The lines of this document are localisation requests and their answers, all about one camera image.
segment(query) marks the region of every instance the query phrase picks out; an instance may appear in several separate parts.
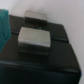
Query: gray box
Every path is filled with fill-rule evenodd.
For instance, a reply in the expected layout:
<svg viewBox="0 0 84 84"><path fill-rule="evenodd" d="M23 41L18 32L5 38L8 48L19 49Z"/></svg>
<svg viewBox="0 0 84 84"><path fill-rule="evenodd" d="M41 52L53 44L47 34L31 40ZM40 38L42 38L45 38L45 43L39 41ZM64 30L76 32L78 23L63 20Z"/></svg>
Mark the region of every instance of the gray box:
<svg viewBox="0 0 84 84"><path fill-rule="evenodd" d="M20 52L49 55L50 32L22 27L18 36Z"/></svg>

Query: small box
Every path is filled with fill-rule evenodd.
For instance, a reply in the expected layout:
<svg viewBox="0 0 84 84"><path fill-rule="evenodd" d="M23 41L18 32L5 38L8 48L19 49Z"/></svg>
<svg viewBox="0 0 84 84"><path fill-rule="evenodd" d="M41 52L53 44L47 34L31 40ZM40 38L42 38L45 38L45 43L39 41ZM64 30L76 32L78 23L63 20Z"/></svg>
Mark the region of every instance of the small box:
<svg viewBox="0 0 84 84"><path fill-rule="evenodd" d="M24 27L46 30L47 27L46 14L27 10L24 16L25 16Z"/></svg>
<svg viewBox="0 0 84 84"><path fill-rule="evenodd" d="M22 27L18 36L20 52L49 55L50 32Z"/></svg>

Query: black table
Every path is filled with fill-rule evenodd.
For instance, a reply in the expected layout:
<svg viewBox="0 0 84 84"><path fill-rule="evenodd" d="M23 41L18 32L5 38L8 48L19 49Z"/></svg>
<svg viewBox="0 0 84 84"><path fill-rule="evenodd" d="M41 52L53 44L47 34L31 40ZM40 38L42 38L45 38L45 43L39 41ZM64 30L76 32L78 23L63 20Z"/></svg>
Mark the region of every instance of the black table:
<svg viewBox="0 0 84 84"><path fill-rule="evenodd" d="M81 70L64 27L48 23L51 49L49 57L44 58L18 52L22 25L23 18L10 16L12 35L0 53L0 84L78 84Z"/></svg>

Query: black surface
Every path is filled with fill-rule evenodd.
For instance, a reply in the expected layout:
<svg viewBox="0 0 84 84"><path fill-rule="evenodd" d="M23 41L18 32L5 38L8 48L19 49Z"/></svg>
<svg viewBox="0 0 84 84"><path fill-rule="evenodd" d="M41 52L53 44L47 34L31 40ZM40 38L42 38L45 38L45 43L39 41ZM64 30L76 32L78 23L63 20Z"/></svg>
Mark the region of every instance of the black surface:
<svg viewBox="0 0 84 84"><path fill-rule="evenodd" d="M19 31L22 26L32 26L31 24L26 24L24 25L24 18L22 17L15 17L15 16L9 16L9 21L10 21L10 28L12 33L19 34ZM58 41L64 41L68 42L68 38L66 35L66 32L64 30L64 27L60 24L52 24L52 23L47 23L47 29L50 31L51 34L51 39L53 40L58 40Z"/></svg>
<svg viewBox="0 0 84 84"><path fill-rule="evenodd" d="M68 37L63 25L48 23L47 30L50 31L52 40L68 42Z"/></svg>
<svg viewBox="0 0 84 84"><path fill-rule="evenodd" d="M9 66L32 67L80 74L80 68L70 44L52 41L50 56L48 59L44 59L33 54L19 54L17 38L17 35L12 34L10 40L6 43L0 53L1 64L6 62L5 64Z"/></svg>
<svg viewBox="0 0 84 84"><path fill-rule="evenodd" d="M79 75L0 66L0 84L78 84Z"/></svg>
<svg viewBox="0 0 84 84"><path fill-rule="evenodd" d="M23 18L10 16L13 34L0 53L0 84L78 84L81 70L71 45L66 43L63 26L48 23L51 34L56 28L56 37L61 40L52 38L49 58L44 58L44 55L18 53L22 25Z"/></svg>

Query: black cabinet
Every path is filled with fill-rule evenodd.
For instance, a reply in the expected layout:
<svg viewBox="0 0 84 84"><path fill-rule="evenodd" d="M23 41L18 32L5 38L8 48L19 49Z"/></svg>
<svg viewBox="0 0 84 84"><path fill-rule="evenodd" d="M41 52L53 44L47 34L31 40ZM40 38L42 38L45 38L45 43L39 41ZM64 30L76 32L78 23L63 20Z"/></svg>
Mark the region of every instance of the black cabinet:
<svg viewBox="0 0 84 84"><path fill-rule="evenodd" d="M17 39L22 23L23 18L10 16L12 35L0 53L0 84L78 84L81 70L63 27L62 31L61 28L56 30L61 32L57 35L61 39L51 39L50 55L44 58L18 52Z"/></svg>

